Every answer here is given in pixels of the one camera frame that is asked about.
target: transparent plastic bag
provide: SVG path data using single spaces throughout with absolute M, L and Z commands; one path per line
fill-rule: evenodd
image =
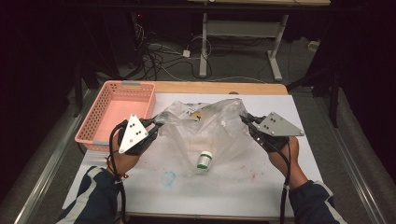
M 155 120 L 164 124 L 159 134 L 174 141 L 186 171 L 202 174 L 205 171 L 197 168 L 201 152 L 213 155 L 210 168 L 229 161 L 252 143 L 248 126 L 239 117 L 246 113 L 241 99 L 211 105 L 174 102 Z

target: person's arm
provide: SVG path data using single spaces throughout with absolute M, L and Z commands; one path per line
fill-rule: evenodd
M 118 135 L 113 149 L 118 151 Z M 138 156 L 114 153 L 118 175 L 125 175 L 138 162 Z M 91 167 L 83 176 L 77 198 L 61 213 L 57 223 L 113 223 L 120 192 L 111 164 L 107 168 Z
M 290 157 L 290 204 L 295 223 L 346 223 L 334 209 L 332 192 L 322 183 L 306 178 L 298 163 L 299 143 L 290 137 L 289 146 L 282 148 Z M 287 173 L 284 160 L 276 152 L 268 153 L 270 162 L 283 174 Z

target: desk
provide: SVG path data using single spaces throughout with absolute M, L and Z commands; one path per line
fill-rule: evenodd
M 189 0 L 193 2 L 203 2 L 207 4 L 207 0 Z M 215 3 L 243 3 L 251 5 L 285 5 L 285 6 L 328 6 L 330 0 L 219 0 Z M 253 37 L 274 37 L 275 44 L 272 50 L 267 51 L 267 56 L 273 75 L 276 81 L 282 80 L 279 66 L 276 62 L 276 53 L 279 48 L 280 41 L 282 40 L 283 32 L 286 28 L 289 15 L 283 15 L 281 22 L 256 22 L 256 21 L 210 21 L 207 18 L 207 13 L 203 17 L 203 31 L 202 31 L 202 51 L 200 61 L 200 77 L 206 77 L 207 57 L 207 36 L 208 35 L 232 35 L 232 36 L 253 36 Z
M 176 100 L 183 103 L 215 103 L 223 99 L 240 98 L 247 111 L 253 115 L 268 115 L 275 111 L 297 127 L 303 128 L 292 97 L 279 84 L 155 84 L 157 103 L 154 115 Z M 244 94 L 227 94 L 230 91 Z M 306 136 L 299 137 L 299 140 L 299 159 L 302 161 L 303 170 L 310 178 L 321 180 Z M 130 171 L 130 177 L 124 181 L 127 194 L 126 211 L 132 215 L 149 217 L 277 220 L 284 177 L 270 164 L 265 151 L 253 140 L 251 143 L 250 146 L 242 148 L 242 153 L 236 157 L 216 163 L 207 174 L 187 175 L 180 166 L 181 157 L 172 142 L 159 136 Z M 76 198 L 80 179 L 86 170 L 93 165 L 105 166 L 103 157 L 106 154 L 98 151 L 87 152 L 64 208 Z M 286 217 L 292 219 L 289 202 Z

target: pink plastic basket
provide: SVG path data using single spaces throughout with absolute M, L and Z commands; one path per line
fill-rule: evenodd
M 155 105 L 155 85 L 139 81 L 107 81 L 99 91 L 75 140 L 91 150 L 108 151 L 114 127 L 131 114 L 150 119 Z

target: sleeve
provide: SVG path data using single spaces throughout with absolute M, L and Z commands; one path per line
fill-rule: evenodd
M 295 223 L 346 223 L 334 209 L 332 192 L 321 182 L 309 180 L 289 194 Z
M 64 209 L 57 223 L 113 223 L 120 192 L 115 181 L 106 169 L 91 167 L 82 178 L 77 198 Z

